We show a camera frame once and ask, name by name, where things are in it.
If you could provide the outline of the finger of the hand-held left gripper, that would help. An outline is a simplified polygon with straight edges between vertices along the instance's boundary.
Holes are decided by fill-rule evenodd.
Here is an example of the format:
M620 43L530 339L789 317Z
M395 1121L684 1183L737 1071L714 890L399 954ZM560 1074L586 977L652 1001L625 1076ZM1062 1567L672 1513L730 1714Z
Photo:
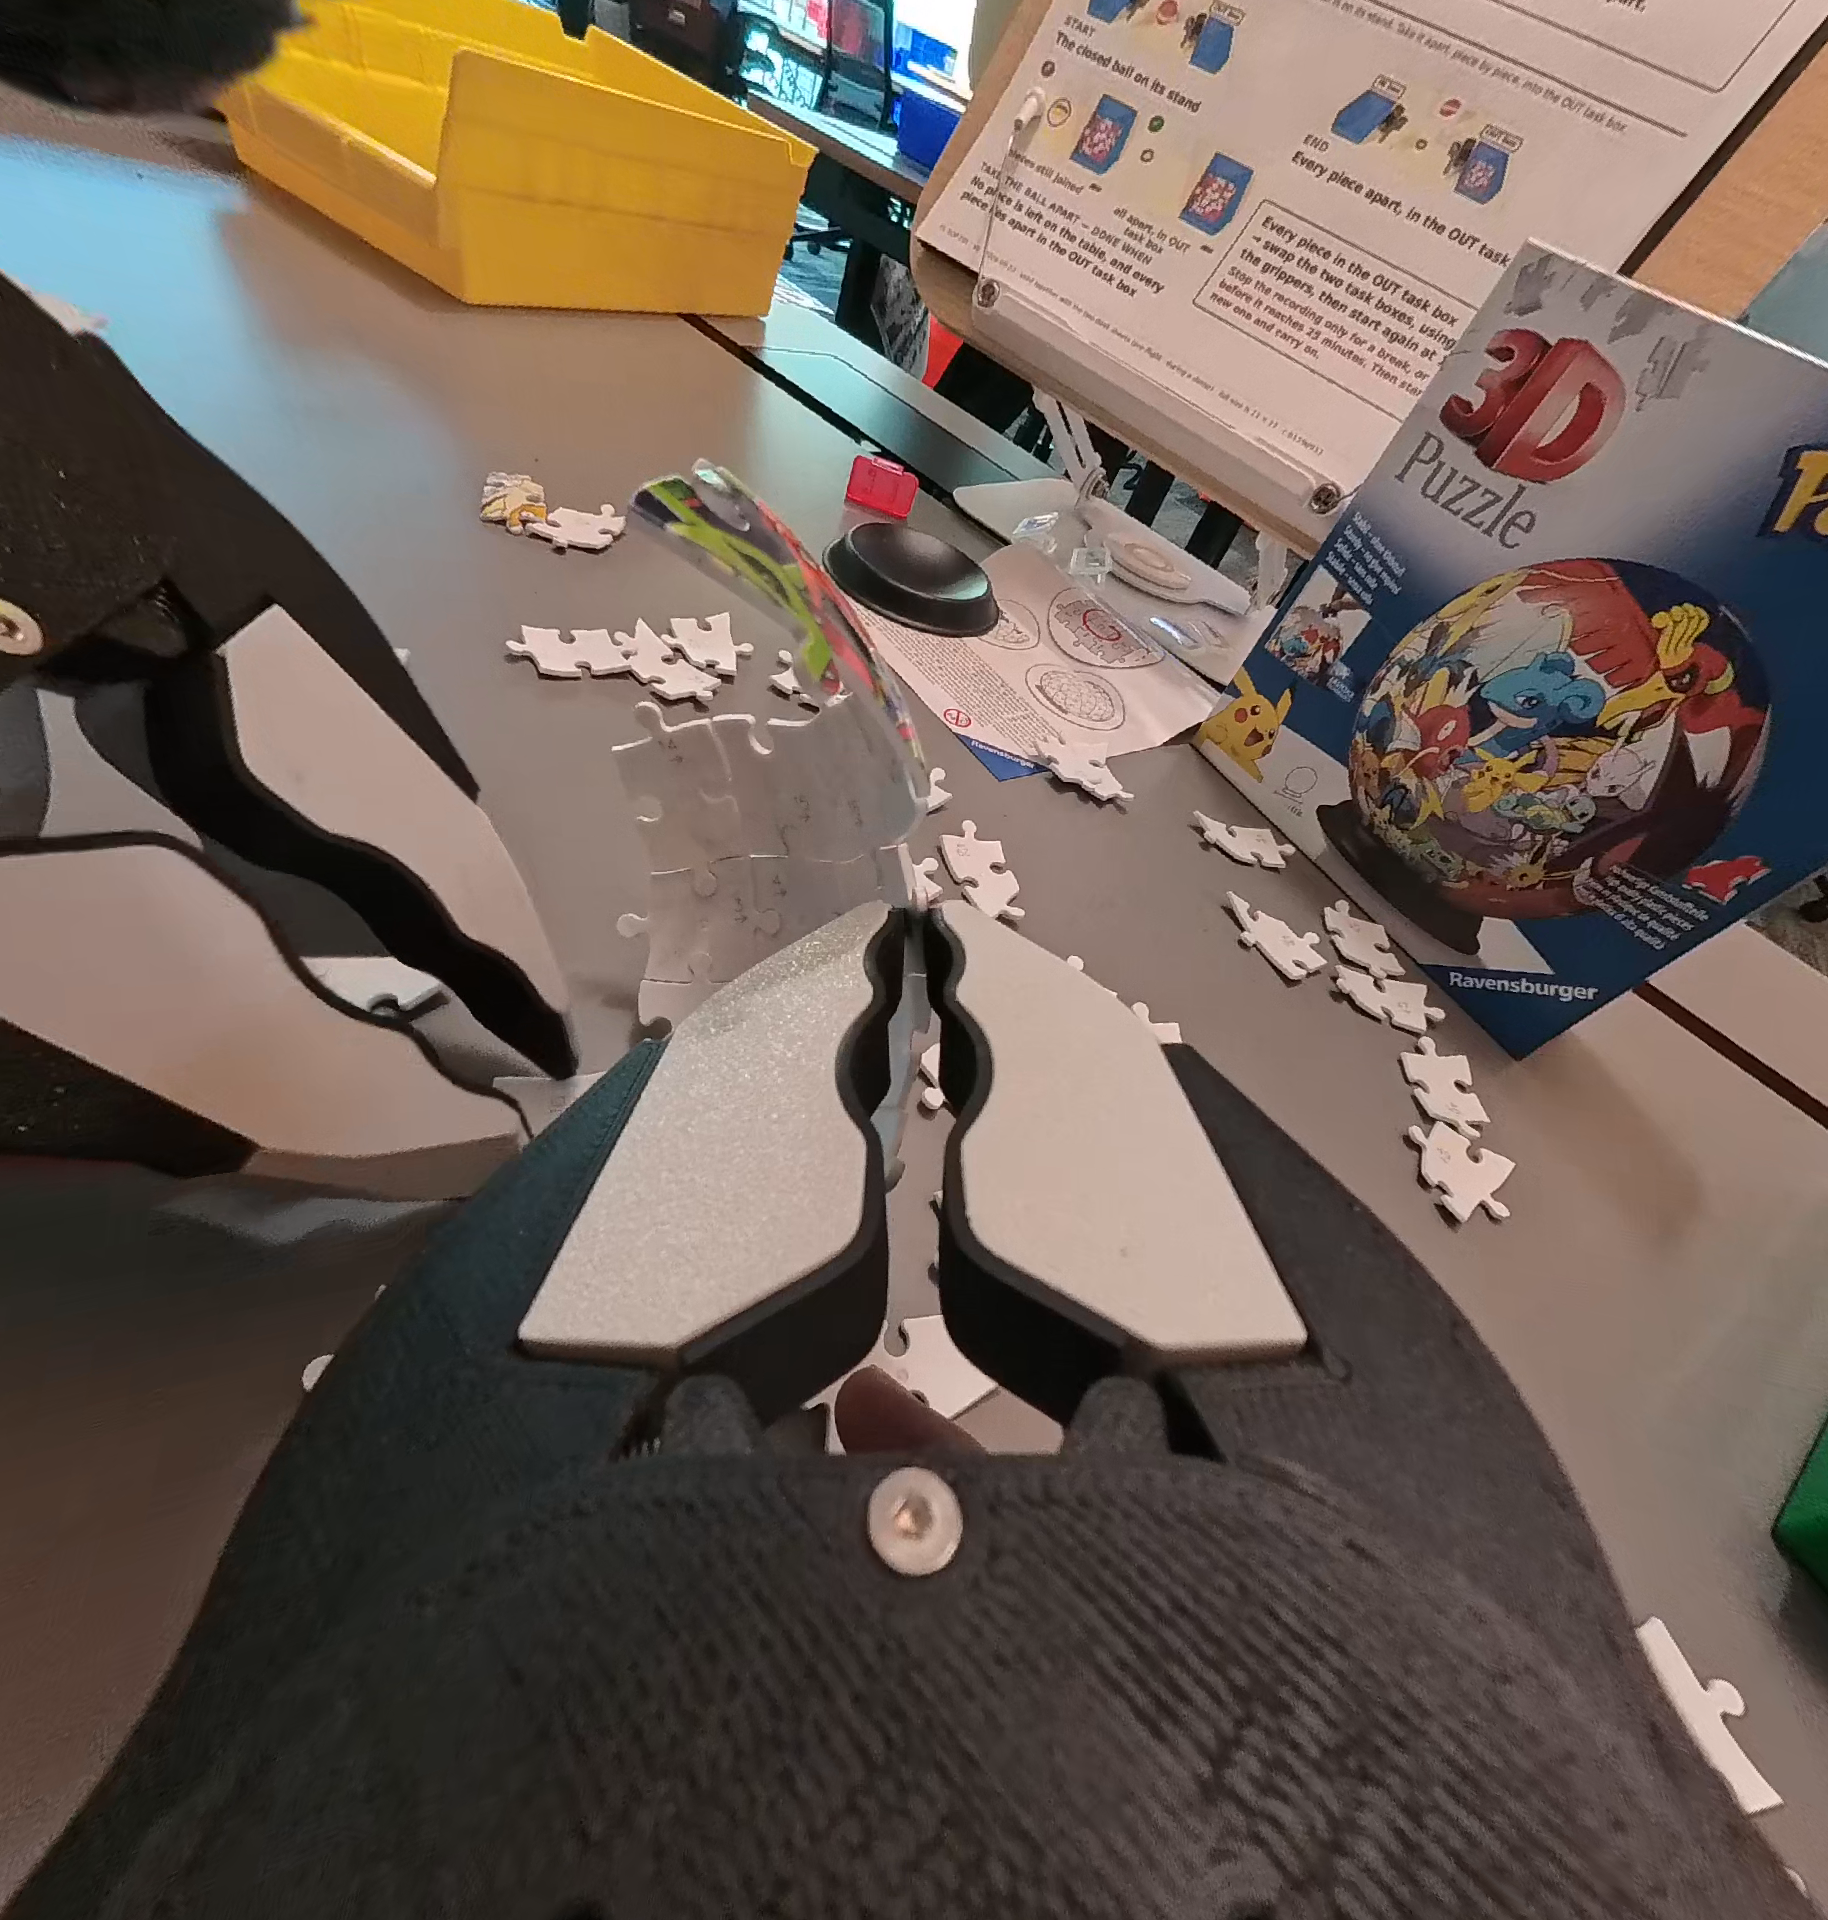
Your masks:
M225 1134L254 1175L478 1188L512 1105L333 999L254 900L153 834L0 850L0 1022Z
M178 661L178 816L325 890L544 1074L577 1069L564 973L494 820L288 610Z

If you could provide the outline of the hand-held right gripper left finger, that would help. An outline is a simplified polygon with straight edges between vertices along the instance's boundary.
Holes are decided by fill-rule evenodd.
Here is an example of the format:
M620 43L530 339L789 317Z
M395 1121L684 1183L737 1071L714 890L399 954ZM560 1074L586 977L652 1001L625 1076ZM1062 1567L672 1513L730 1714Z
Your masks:
M865 903L721 987L660 1052L526 1310L527 1355L849 1370L888 1305L880 1107L909 917Z

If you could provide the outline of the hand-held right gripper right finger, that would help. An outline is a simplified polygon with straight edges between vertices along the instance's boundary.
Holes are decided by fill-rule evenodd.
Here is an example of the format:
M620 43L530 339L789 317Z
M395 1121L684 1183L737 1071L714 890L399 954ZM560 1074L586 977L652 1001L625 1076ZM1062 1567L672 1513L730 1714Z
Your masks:
M1307 1328L1154 1024L1019 930L929 915L953 1128L943 1314L982 1370L1299 1357Z

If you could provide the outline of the assembled curved puzzle ball section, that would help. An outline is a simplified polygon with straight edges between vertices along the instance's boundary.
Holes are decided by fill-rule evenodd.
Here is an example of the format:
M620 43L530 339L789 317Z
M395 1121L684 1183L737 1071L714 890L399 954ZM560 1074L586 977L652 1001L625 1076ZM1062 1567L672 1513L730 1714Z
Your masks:
M823 562L726 468L695 462L634 495L648 527L796 636L814 707L799 721L639 705L616 748L649 852L639 1026L660 1035L765 958L857 906L919 910L907 838L929 766L904 695Z

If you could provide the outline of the black round ball stand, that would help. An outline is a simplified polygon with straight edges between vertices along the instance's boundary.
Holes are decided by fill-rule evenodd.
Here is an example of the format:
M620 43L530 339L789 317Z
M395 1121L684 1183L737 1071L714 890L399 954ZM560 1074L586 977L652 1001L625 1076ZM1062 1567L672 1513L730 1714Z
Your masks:
M937 636L987 636L1002 608L982 563L899 520L863 520L826 550L826 572L856 605Z

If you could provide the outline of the blue puzzle box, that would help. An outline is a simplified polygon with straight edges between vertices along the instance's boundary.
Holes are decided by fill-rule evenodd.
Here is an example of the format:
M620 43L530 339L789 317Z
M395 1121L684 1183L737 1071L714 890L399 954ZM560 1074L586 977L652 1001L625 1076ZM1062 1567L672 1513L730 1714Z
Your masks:
M1828 877L1828 361L1526 245L1195 741L1530 1056Z

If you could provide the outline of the person's right hand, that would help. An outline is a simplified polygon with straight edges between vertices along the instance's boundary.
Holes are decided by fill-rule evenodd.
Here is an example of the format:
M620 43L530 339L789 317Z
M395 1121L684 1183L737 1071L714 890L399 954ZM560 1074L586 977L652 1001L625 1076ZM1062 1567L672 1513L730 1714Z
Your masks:
M857 1367L837 1389L831 1427L849 1455L969 1457L982 1442L879 1367Z

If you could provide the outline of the white printed instruction leaflet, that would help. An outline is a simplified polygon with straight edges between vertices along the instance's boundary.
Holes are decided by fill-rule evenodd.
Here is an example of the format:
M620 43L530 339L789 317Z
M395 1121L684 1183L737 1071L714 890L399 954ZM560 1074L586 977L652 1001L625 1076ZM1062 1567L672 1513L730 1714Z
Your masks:
M1222 691L1036 548L983 563L997 621L949 636L862 608L903 688L980 751L1034 766L1109 766L1190 737Z

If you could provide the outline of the yellow plastic bin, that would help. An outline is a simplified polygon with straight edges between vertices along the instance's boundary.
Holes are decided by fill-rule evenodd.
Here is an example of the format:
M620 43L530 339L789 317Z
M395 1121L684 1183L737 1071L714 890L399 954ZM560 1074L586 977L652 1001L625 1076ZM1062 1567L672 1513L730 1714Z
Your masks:
M812 161L512 2L303 4L221 112L260 177L471 305L764 317Z

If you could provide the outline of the white folding stand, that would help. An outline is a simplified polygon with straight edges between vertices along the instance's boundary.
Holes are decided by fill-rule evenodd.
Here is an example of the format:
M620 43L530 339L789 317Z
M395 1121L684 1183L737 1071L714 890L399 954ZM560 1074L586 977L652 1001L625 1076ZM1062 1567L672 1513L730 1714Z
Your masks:
M1293 557L1279 541L1258 537L1255 588L1239 588L1217 566L1190 555L1150 526L1114 508L1107 499L1109 476L1084 418L1041 387L1034 391L1032 401L1047 421L1064 476L1047 482L963 487L952 493L953 508L1005 542L1072 536L1074 548L1094 546L1110 577L1155 601L1212 607L1228 616L1276 610Z

